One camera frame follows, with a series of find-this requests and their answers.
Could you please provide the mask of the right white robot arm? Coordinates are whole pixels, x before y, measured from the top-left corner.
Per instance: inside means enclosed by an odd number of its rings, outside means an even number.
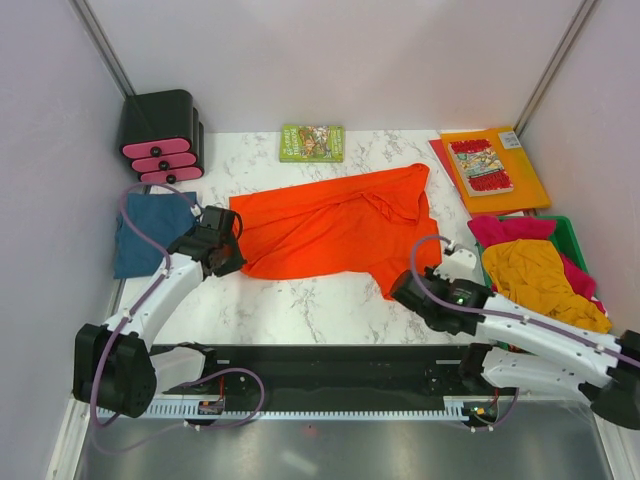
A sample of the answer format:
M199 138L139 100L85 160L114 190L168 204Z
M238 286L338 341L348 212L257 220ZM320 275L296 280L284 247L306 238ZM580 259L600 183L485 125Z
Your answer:
M639 334L564 324L467 279L404 272L391 296L433 330L474 338L458 368L467 392L487 387L562 396L630 430L639 427Z

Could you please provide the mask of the orange t shirt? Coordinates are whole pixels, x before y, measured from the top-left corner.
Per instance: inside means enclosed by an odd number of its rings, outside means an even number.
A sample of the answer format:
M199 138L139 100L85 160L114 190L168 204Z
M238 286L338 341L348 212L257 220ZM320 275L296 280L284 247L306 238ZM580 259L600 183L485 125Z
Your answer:
M416 163L231 198L243 222L243 273L264 280L367 273L389 299L418 240L430 238L417 267L441 261L426 194L429 174Z

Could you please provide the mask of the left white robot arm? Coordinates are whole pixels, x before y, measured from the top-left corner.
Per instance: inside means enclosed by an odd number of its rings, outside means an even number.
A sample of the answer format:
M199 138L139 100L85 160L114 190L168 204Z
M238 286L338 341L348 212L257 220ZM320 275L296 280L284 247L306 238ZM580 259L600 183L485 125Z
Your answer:
M239 213L207 206L195 225L178 237L145 289L101 325L86 324L76 334L72 393L89 406L90 418L104 427L98 413L141 416L154 397L189 385L208 393L219 382L219 369L193 346L153 354L157 335L182 301L207 278L224 277L246 261L239 239Z

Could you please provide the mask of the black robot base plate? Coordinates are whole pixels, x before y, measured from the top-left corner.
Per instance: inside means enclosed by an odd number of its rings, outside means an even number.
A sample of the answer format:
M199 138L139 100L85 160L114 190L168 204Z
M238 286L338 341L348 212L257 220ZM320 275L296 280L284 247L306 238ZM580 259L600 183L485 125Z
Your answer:
M205 383L171 394L222 394L229 411L383 412L436 410L447 396L505 399L511 388L465 380L456 345L194 345ZM220 379L210 379L222 371Z

